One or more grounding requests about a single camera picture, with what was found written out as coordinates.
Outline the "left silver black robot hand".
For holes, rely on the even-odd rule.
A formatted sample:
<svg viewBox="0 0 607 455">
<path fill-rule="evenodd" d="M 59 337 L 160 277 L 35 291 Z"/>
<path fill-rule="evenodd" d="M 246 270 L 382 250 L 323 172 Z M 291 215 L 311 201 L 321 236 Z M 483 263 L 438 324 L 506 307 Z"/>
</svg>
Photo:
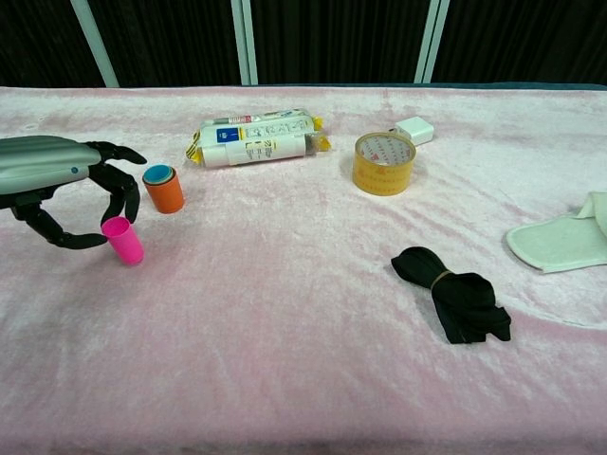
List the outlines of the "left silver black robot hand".
<svg viewBox="0 0 607 455">
<path fill-rule="evenodd" d="M 137 165 L 146 158 L 133 149 L 107 141 L 78 142 L 59 136 L 18 136 L 1 140 L 1 208 L 10 209 L 50 244 L 72 250 L 107 242 L 102 234 L 65 231 L 43 208 L 61 186 L 90 179 L 108 191 L 103 222 L 124 214 L 137 219 L 140 192 L 135 178 L 111 165 L 126 160 Z"/>
</svg>

